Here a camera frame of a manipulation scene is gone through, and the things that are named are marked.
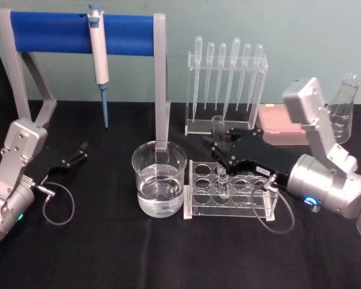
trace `micropipette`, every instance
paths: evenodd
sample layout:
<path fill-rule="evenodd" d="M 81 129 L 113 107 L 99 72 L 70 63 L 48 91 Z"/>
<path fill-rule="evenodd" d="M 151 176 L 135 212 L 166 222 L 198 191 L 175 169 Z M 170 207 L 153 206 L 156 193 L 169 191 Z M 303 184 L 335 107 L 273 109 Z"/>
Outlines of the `micropipette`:
<path fill-rule="evenodd" d="M 240 46 L 241 46 L 240 39 L 239 38 L 234 38 L 233 44 L 231 45 L 230 71 L 229 71 L 229 80 L 227 82 L 226 97 L 224 99 L 223 119 L 226 116 L 227 108 L 229 107 L 231 86 L 233 84 L 233 76 L 234 76 L 235 64 L 236 64 L 236 60 L 238 59 L 238 53 L 239 53 L 239 47 Z"/>
<path fill-rule="evenodd" d="M 215 87 L 215 110 L 217 110 L 219 89 L 221 87 L 223 63 L 225 58 L 226 58 L 226 43 L 221 43 L 218 52 L 218 76 L 217 76 L 217 86 Z"/>
<path fill-rule="evenodd" d="M 212 61 L 214 59 L 214 48 L 215 48 L 214 43 L 209 42 L 209 44 L 207 44 L 207 54 L 206 54 L 207 70 L 206 70 L 206 82 L 205 82 L 205 109 L 206 109 L 207 97 L 209 96 L 210 74 L 211 74 Z"/>
<path fill-rule="evenodd" d="M 235 110 L 238 110 L 239 101 L 241 99 L 243 82 L 245 81 L 245 74 L 246 74 L 246 70 L 247 70 L 247 63 L 248 63 L 248 59 L 250 58 L 250 51 L 251 51 L 251 45 L 246 43 L 245 46 L 243 47 L 243 53 L 242 53 L 243 70 L 241 71 L 241 76 L 239 77 L 239 85 L 238 85 L 238 92 L 236 95 Z"/>
<path fill-rule="evenodd" d="M 195 38 L 195 49 L 194 49 L 195 79 L 194 79 L 194 99 L 193 99 L 193 121 L 195 119 L 195 113 L 197 112 L 199 70 L 200 70 L 200 62 L 202 60 L 202 45 L 203 45 L 202 37 L 197 36 Z"/>
<path fill-rule="evenodd" d="M 248 106 L 250 105 L 250 101 L 251 101 L 251 97 L 252 97 L 253 90 L 254 90 L 254 85 L 255 85 L 255 78 L 257 76 L 258 65 L 261 62 L 261 56 L 262 56 L 262 51 L 263 50 L 264 50 L 264 47 L 261 44 L 258 44 L 256 49 L 255 49 L 254 70 L 253 70 L 253 73 L 251 75 L 250 87 L 248 89 L 246 111 L 248 111 Z"/>
<path fill-rule="evenodd" d="M 108 66 L 106 38 L 104 34 L 104 11 L 100 9 L 100 5 L 90 4 L 91 12 L 88 14 L 88 25 L 90 27 L 91 48 L 94 60 L 94 70 L 96 82 L 100 89 L 103 105 L 104 126 L 108 128 L 107 113 L 107 82 L 108 82 Z"/>

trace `erlenmeyer flask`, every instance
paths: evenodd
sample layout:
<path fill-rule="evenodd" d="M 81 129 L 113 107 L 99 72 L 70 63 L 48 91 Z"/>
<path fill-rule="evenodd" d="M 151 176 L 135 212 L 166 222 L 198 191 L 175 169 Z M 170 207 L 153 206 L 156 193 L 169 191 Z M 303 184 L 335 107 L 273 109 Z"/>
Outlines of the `erlenmeyer flask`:
<path fill-rule="evenodd" d="M 354 97 L 360 85 L 360 76 L 353 73 L 345 74 L 336 96 L 327 106 L 336 142 L 340 144 L 350 138 Z"/>

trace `label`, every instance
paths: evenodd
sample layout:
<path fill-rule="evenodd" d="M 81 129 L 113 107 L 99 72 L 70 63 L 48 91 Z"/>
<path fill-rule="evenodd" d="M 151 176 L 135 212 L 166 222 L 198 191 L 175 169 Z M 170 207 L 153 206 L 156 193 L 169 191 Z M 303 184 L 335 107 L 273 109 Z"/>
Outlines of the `label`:
<path fill-rule="evenodd" d="M 265 175 L 265 176 L 270 176 L 270 172 L 269 172 L 268 170 L 265 170 L 265 169 L 261 168 L 261 167 L 258 167 L 258 166 L 257 166 L 257 167 L 255 168 L 255 170 L 256 170 L 257 172 Z"/>

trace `cable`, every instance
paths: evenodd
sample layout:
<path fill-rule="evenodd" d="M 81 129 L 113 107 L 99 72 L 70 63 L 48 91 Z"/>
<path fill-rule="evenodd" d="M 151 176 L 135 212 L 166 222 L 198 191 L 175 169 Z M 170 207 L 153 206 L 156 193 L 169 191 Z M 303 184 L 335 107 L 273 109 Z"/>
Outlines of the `cable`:
<path fill-rule="evenodd" d="M 291 216 L 291 225 L 288 229 L 286 230 L 282 230 L 282 231 L 277 231 L 277 230 L 274 230 L 274 229 L 271 229 L 268 225 L 266 225 L 266 223 L 259 217 L 258 213 L 256 212 L 255 210 L 255 207 L 254 207 L 254 203 L 253 203 L 253 196 L 254 196 L 254 193 L 256 191 L 256 188 L 253 189 L 253 191 L 251 192 L 251 195 L 250 195 L 250 203 L 251 203 L 251 208 L 253 209 L 253 212 L 254 212 L 254 215 L 257 217 L 257 219 L 260 221 L 260 223 L 262 224 L 262 226 L 264 226 L 269 232 L 272 232 L 273 234 L 278 234 L 278 235 L 283 235 L 283 234 L 287 234 L 289 232 L 291 232 L 294 228 L 294 225 L 295 225 L 295 218 L 294 218 L 294 213 L 293 213 L 293 210 L 291 210 L 291 207 L 288 203 L 288 201 L 285 199 L 284 196 L 282 196 L 282 194 L 277 190 L 277 194 L 278 196 L 282 199 L 282 201 L 285 203 L 286 205 L 286 208 L 288 209 L 289 213 L 290 213 L 290 216 Z"/>
<path fill-rule="evenodd" d="M 66 220 L 65 222 L 56 223 L 56 222 L 52 221 L 52 220 L 51 220 L 49 217 L 47 217 L 47 215 L 46 215 L 46 206 L 47 206 L 48 201 L 50 200 L 50 198 L 47 197 L 47 199 L 45 200 L 44 205 L 43 205 L 43 216 L 44 216 L 44 218 L 47 220 L 48 223 L 51 223 L 51 224 L 53 224 L 53 225 L 55 225 L 55 226 L 63 226 L 63 225 L 65 225 L 65 224 L 69 223 L 69 222 L 72 220 L 73 215 L 74 215 L 74 213 L 75 213 L 75 201 L 73 200 L 73 196 L 72 196 L 71 192 L 68 190 L 68 188 L 66 188 L 65 186 L 63 186 L 63 185 L 61 185 L 61 184 L 58 184 L 58 183 L 56 183 L 56 182 L 45 182 L 44 184 L 47 184 L 47 185 L 56 185 L 56 186 L 62 188 L 63 190 L 65 190 L 65 191 L 67 192 L 67 194 L 70 196 L 71 201 L 72 201 L 71 216 L 70 216 L 70 217 L 68 218 L 68 220 Z"/>

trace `pipette rack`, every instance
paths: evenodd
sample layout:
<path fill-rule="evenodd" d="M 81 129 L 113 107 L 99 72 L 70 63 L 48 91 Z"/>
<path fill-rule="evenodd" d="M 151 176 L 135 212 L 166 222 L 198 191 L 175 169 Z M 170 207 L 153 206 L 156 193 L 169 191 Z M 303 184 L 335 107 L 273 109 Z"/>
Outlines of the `pipette rack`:
<path fill-rule="evenodd" d="M 215 88 L 217 84 L 217 75 L 219 70 L 218 49 L 215 48 L 215 55 L 211 66 L 211 76 L 209 82 L 208 103 L 205 106 L 205 80 L 208 62 L 206 55 L 202 54 L 199 72 L 199 87 L 198 87 L 198 101 L 196 116 L 193 121 L 193 96 L 194 96 L 194 79 L 196 62 L 194 61 L 194 54 L 188 53 L 188 75 L 187 75 L 187 98 L 186 98 L 186 119 L 185 119 L 185 135 L 187 134 L 210 134 L 211 133 L 211 118 L 215 115 L 223 114 L 224 99 L 227 89 L 227 79 L 230 69 L 230 55 L 227 54 L 223 63 L 223 73 L 221 77 L 220 91 L 218 97 L 217 109 L 215 109 Z M 239 79 L 241 72 L 246 69 L 245 79 L 241 93 L 238 110 L 236 110 L 236 100 L 239 87 Z M 256 69 L 255 85 L 251 94 L 251 101 L 246 109 L 249 99 L 250 79 L 253 71 Z M 258 113 L 258 106 L 261 102 L 262 91 L 265 85 L 266 74 L 268 71 L 268 62 L 265 54 L 262 54 L 261 59 L 258 57 L 250 57 L 248 64 L 243 65 L 242 56 L 238 56 L 235 70 L 233 74 L 232 89 L 230 93 L 230 104 L 225 117 L 225 126 L 227 129 L 234 126 L 237 128 L 253 129 Z"/>
<path fill-rule="evenodd" d="M 278 194 L 262 191 L 266 178 L 252 173 L 229 176 L 229 197 L 218 191 L 216 163 L 200 163 L 190 160 L 189 186 L 184 191 L 184 219 L 193 216 L 255 217 L 250 195 L 255 190 L 253 204 L 259 217 L 274 221 L 274 209 Z"/>

